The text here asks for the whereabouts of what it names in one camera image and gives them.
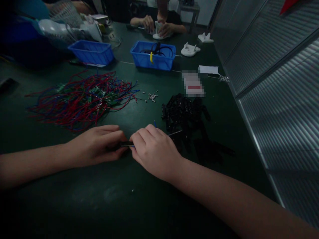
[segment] finger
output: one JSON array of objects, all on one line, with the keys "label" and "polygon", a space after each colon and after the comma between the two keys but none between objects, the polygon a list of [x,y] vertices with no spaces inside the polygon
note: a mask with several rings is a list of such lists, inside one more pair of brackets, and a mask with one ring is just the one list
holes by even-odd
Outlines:
[{"label": "finger", "polygon": [[130,141],[134,143],[134,146],[136,148],[141,148],[146,146],[144,139],[142,138],[142,136],[139,134],[138,131],[130,137]]},{"label": "finger", "polygon": [[141,158],[139,157],[139,155],[138,155],[136,149],[133,148],[133,147],[130,147],[130,150],[132,151],[133,159],[135,159],[139,164],[141,164],[141,165],[143,166],[142,160],[141,160]]},{"label": "finger", "polygon": [[151,25],[151,31],[154,32],[154,21],[151,16],[150,16],[150,25]]},{"label": "finger", "polygon": [[99,126],[99,127],[95,127],[97,130],[104,130],[104,131],[109,131],[109,132],[115,132],[118,131],[120,129],[120,127],[118,125],[114,125],[114,124],[109,124],[109,125],[103,125],[103,126]]},{"label": "finger", "polygon": [[99,142],[102,146],[107,146],[112,143],[119,143],[125,141],[127,141],[127,138],[125,137],[124,132],[121,130],[102,135],[99,138]]},{"label": "finger", "polygon": [[160,32],[163,32],[163,31],[165,31],[167,28],[168,28],[168,25],[167,25],[167,24],[164,24],[159,30],[160,30]]},{"label": "finger", "polygon": [[146,22],[143,22],[143,26],[144,26],[145,31],[147,31],[147,25],[146,25]]},{"label": "finger", "polygon": [[167,28],[163,28],[162,31],[160,32],[160,36],[163,36],[164,34],[166,34],[167,32]]},{"label": "finger", "polygon": [[167,35],[167,33],[168,33],[168,28],[165,28],[163,31],[162,31],[162,36],[164,37],[164,36],[166,36]]},{"label": "finger", "polygon": [[160,133],[156,130],[156,128],[154,127],[154,125],[149,124],[148,126],[146,126],[145,128],[154,138],[160,136]]},{"label": "finger", "polygon": [[118,150],[114,152],[108,152],[103,155],[100,155],[95,159],[96,163],[102,163],[102,162],[110,162],[118,160],[121,155],[127,150],[127,147],[121,147]]},{"label": "finger", "polygon": [[146,19],[145,23],[146,23],[147,32],[150,32],[150,24],[149,24],[148,18]]}]

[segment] wrist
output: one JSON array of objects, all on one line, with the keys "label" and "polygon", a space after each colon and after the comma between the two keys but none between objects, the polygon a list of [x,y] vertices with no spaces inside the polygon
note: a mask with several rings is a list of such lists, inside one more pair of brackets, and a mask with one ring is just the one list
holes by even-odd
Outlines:
[{"label": "wrist", "polygon": [[52,146],[52,156],[53,156],[53,168],[56,171],[63,171],[66,169],[70,169],[68,165],[67,152],[64,150],[65,144],[58,144]]},{"label": "wrist", "polygon": [[173,172],[173,175],[170,177],[170,179],[167,181],[168,183],[172,184],[173,186],[177,186],[182,182],[185,170],[187,168],[187,162],[188,159],[180,156],[180,158],[177,160],[177,164],[175,167],[175,170]]}]

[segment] white plastic part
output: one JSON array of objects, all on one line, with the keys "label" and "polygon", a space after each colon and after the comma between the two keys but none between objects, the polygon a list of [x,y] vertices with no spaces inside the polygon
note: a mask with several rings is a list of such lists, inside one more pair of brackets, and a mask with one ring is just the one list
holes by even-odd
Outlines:
[{"label": "white plastic part", "polygon": [[207,34],[207,36],[205,36],[205,33],[198,35],[198,39],[201,40],[201,42],[203,43],[211,43],[214,42],[213,39],[210,39],[210,33]]},{"label": "white plastic part", "polygon": [[200,48],[198,48],[196,45],[192,46],[192,45],[189,45],[188,42],[186,42],[186,44],[184,45],[184,48],[180,52],[184,56],[191,57],[191,56],[194,56],[199,51],[200,51]]},{"label": "white plastic part", "polygon": [[94,21],[93,24],[90,24],[87,21],[84,21],[84,24],[81,24],[81,30],[84,30],[86,34],[89,34],[94,40],[102,41],[102,33],[99,29],[98,22]]},{"label": "white plastic part", "polygon": [[153,38],[156,40],[163,40],[165,38],[171,37],[173,34],[169,34],[166,37],[160,37],[158,34],[159,29],[163,26],[162,23],[159,23],[158,21],[155,21],[155,34],[153,34]]}]

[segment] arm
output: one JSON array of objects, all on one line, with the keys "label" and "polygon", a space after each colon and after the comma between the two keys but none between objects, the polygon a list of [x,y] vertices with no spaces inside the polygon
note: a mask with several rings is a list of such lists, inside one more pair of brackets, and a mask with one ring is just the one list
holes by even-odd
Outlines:
[{"label": "arm", "polygon": [[108,152],[126,141],[117,125],[89,129],[66,144],[0,156],[0,190],[8,189],[62,170],[117,160],[125,148]]},{"label": "arm", "polygon": [[131,136],[133,158],[216,214],[242,238],[319,238],[306,222],[251,187],[183,158],[164,132],[148,125]]},{"label": "arm", "polygon": [[186,33],[186,27],[184,27],[184,25],[176,25],[173,24],[173,28],[174,28],[174,32],[175,33]]}]

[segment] workbench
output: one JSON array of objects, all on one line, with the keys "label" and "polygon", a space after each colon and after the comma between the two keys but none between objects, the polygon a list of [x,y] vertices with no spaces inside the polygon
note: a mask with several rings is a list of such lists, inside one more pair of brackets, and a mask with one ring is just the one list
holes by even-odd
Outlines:
[{"label": "workbench", "polygon": [[[99,73],[115,70],[119,79],[138,80],[137,88],[146,92],[145,95],[138,93],[138,98],[146,99],[147,93],[158,90],[156,103],[131,101],[122,110],[108,113],[99,121],[99,125],[118,124],[128,138],[154,120],[157,127],[165,131],[161,104],[166,104],[172,95],[184,93],[182,70],[197,70],[198,65],[211,65],[219,66],[220,73],[224,74],[214,45],[202,44],[196,36],[175,35],[162,41],[175,45],[177,55],[187,41],[201,48],[194,57],[176,57],[172,71],[165,72],[136,68],[129,53],[137,40],[154,41],[151,35],[142,30],[129,31],[125,24],[120,23],[113,23],[109,31],[122,43],[113,50],[116,60],[100,68]],[[58,126],[29,118],[31,114],[26,107],[33,105],[36,98],[24,95],[67,82],[71,75],[84,69],[83,66],[63,62],[41,71],[29,71],[0,62],[0,77],[10,77],[17,82],[14,89],[0,95],[0,153],[66,143],[77,136]],[[84,75],[92,75],[96,71],[95,67],[91,67]],[[236,157],[223,155],[223,165],[207,166],[275,200],[228,85],[219,82],[217,77],[203,77],[202,82],[206,91],[203,104],[212,118],[208,122],[203,117],[208,135],[211,141],[236,152]],[[192,154],[187,154],[184,149],[182,155],[198,162],[193,146]],[[23,233],[32,238],[43,238],[44,234],[54,238],[77,234],[75,237],[79,238],[88,233],[99,238],[237,237],[203,206],[149,174],[132,158],[129,150],[118,161],[50,175],[4,192],[1,199],[1,215],[5,218],[2,232],[10,232],[11,235]]]}]

